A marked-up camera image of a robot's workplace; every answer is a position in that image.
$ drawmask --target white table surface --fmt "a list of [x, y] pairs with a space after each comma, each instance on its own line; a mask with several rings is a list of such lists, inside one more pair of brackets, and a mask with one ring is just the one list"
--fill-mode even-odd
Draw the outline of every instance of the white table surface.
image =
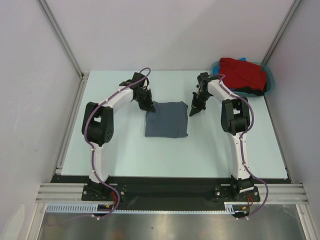
[[[189, 105], [197, 85], [197, 71], [152, 71], [148, 77], [154, 101]], [[91, 71], [80, 104], [62, 175], [89, 175], [90, 147], [81, 133], [86, 104], [100, 102], [131, 79], [134, 71]], [[269, 117], [265, 99], [250, 97], [255, 121], [247, 134], [251, 171], [261, 178], [286, 179], [287, 173]], [[114, 115], [114, 134], [105, 144], [103, 168], [111, 176], [229, 178], [232, 156], [227, 134], [222, 130], [221, 105], [214, 97], [206, 110], [188, 118], [188, 137], [145, 137], [145, 114], [136, 101]]]

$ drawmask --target folded gray towel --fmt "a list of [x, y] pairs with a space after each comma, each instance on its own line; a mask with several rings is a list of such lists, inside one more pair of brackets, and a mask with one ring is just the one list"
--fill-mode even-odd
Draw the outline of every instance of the folded gray towel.
[[184, 138], [188, 136], [188, 105], [180, 102], [153, 102], [156, 112], [145, 114], [145, 136]]

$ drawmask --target red cloth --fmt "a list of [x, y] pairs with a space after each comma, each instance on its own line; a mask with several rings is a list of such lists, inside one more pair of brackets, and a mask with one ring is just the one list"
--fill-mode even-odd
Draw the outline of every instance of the red cloth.
[[230, 89], [250, 87], [261, 90], [267, 81], [267, 73], [261, 72], [262, 67], [251, 62], [235, 60], [233, 58], [220, 59], [220, 74], [224, 74], [223, 83]]

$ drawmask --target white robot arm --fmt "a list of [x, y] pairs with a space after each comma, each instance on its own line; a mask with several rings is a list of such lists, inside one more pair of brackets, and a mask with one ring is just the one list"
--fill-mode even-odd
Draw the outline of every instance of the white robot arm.
[[190, 117], [206, 109], [206, 101], [214, 96], [222, 105], [221, 126], [227, 133], [233, 161], [232, 183], [235, 194], [244, 193], [254, 189], [253, 178], [246, 170], [249, 169], [246, 137], [244, 133], [250, 125], [250, 114], [248, 106], [240, 99], [238, 95], [231, 91], [219, 80], [218, 76], [209, 75], [207, 72], [201, 73], [198, 78], [198, 91], [193, 93]]
[[[145, 78], [140, 83], [133, 85], [137, 81]], [[119, 85], [118, 91], [111, 97], [101, 101], [100, 103], [89, 102], [86, 105], [83, 123], [82, 134], [85, 134], [87, 121], [92, 112], [98, 107], [98, 111], [91, 118], [87, 130], [87, 140], [93, 145], [94, 155], [93, 161], [95, 170], [93, 170], [89, 176], [92, 182], [99, 183], [99, 179], [95, 175], [95, 172], [100, 179], [105, 182], [109, 173], [102, 171], [102, 149], [105, 143], [108, 143], [114, 133], [114, 114], [122, 108], [125, 104], [136, 100], [139, 107], [143, 111], [155, 112], [155, 107], [152, 101], [151, 90], [149, 89], [149, 80], [142, 73], [135, 72], [132, 79], [122, 82]]]

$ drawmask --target blue plastic bin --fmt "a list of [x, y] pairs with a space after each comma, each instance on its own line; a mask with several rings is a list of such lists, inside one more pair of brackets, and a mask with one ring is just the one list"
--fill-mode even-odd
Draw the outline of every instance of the blue plastic bin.
[[[270, 69], [258, 62], [252, 62], [253, 64], [257, 64], [259, 66], [262, 67], [262, 72], [266, 72], [266, 91], [265, 91], [265, 95], [267, 95], [268, 93], [270, 93], [274, 88], [275, 88], [275, 81], [274, 81], [274, 76], [272, 75]], [[211, 65], [211, 74], [213, 74], [214, 71], [214, 67], [218, 67], [220, 65], [220, 61], [216, 61], [215, 63], [213, 63]], [[246, 92], [242, 92], [242, 91], [233, 91], [235, 94], [239, 95], [239, 96], [245, 96], [245, 97], [260, 97], [254, 94], [249, 94]]]

